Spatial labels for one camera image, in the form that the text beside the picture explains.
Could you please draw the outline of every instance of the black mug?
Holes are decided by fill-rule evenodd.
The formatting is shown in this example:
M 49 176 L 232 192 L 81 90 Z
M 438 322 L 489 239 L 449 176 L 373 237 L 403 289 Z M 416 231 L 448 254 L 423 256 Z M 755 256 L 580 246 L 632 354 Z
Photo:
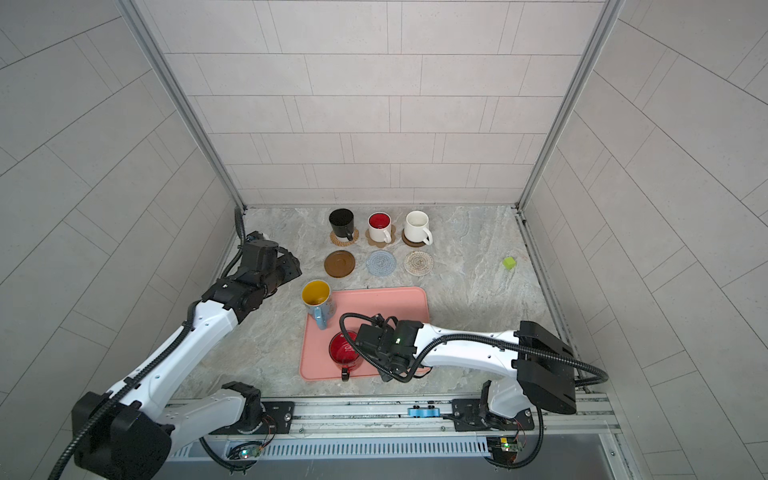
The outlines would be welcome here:
M 353 234 L 355 233 L 355 216 L 350 210 L 346 208 L 334 210 L 328 216 L 328 221 L 331 223 L 334 235 L 339 238 L 346 237 L 347 240 L 352 241 Z

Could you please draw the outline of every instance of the marble countertop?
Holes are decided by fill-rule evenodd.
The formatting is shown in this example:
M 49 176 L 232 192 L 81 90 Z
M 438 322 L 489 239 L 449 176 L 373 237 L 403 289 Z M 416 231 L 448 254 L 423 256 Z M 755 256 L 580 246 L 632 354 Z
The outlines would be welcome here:
M 305 381 L 299 375 L 306 325 L 301 290 L 314 279 L 327 281 L 334 290 L 420 286 L 427 293 L 430 321 L 448 329 L 494 332 L 517 329 L 521 320 L 531 320 L 557 334 L 510 207 L 353 206 L 350 210 L 360 238 L 350 247 L 330 242 L 328 215 L 334 208 L 247 211 L 246 232 L 261 231 L 290 250 L 300 259 L 303 275 L 281 286 L 222 339 L 184 380 L 174 398 L 200 398 L 232 380 L 256 386 L 263 396 L 276 397 L 479 392 L 485 380 L 497 378 L 478 370 L 439 367 L 424 379 L 406 384 L 384 383 L 379 377 Z M 400 238 L 406 214 L 416 209 L 429 215 L 435 236 L 433 245 L 419 249 L 408 247 Z M 368 245 L 364 231 L 368 216 L 377 211 L 388 213 L 398 229 L 395 242 L 385 248 L 398 265 L 393 274 L 384 277 L 372 276 L 365 266 L 368 255 L 379 250 Z M 355 270 L 341 279 L 328 276 L 323 268 L 323 261 L 335 250 L 348 250 L 356 260 Z M 432 256 L 430 274 L 406 272 L 403 260 L 413 250 Z M 502 266 L 505 257 L 517 260 L 511 272 Z

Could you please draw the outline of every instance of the beige wall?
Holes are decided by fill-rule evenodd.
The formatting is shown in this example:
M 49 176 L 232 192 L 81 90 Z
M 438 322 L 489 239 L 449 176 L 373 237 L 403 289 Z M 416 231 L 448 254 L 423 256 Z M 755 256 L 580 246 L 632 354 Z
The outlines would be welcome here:
M 766 31 L 760 0 L 628 1 L 525 210 L 649 478 L 768 473 Z
M 233 203 L 111 0 L 0 3 L 0 112 L 0 468 L 47 478 L 74 403 L 208 286 Z
M 137 3 L 252 205 L 517 201 L 602 8 Z

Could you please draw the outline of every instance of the blue woven coaster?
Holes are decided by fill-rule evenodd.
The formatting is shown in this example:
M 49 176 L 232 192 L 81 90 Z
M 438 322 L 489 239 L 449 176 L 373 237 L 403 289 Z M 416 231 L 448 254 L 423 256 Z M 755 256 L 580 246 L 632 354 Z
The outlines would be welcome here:
M 371 253 L 368 261 L 366 261 L 366 266 L 371 275 L 387 276 L 395 271 L 397 260 L 390 252 L 379 250 Z

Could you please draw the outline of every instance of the white mug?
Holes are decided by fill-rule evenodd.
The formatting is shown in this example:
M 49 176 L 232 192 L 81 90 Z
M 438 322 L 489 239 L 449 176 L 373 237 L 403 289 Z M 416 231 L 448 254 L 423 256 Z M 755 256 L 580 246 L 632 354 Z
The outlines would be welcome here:
M 376 212 L 368 217 L 368 234 L 374 242 L 392 242 L 392 219 L 384 212 Z
M 429 231 L 429 217 L 422 211 L 414 210 L 406 217 L 406 238 L 413 243 L 424 242 L 432 245 L 432 232 Z

